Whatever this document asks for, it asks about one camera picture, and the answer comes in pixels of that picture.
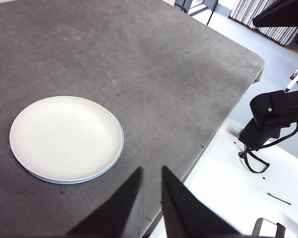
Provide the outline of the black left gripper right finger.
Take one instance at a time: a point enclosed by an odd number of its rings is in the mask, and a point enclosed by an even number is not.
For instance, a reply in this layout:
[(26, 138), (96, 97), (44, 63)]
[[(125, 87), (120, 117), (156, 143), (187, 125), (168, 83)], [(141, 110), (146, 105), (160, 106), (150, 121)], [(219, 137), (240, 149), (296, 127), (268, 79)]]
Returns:
[(161, 206), (168, 238), (241, 237), (201, 203), (167, 166), (161, 168)]

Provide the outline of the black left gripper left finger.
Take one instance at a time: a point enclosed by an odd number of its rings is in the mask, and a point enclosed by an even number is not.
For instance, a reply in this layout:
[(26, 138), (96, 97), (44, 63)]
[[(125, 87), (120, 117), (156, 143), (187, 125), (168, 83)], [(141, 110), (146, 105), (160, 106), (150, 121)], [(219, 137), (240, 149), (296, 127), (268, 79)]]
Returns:
[(72, 238), (138, 238), (143, 215), (143, 168), (138, 167), (99, 208), (74, 226)]

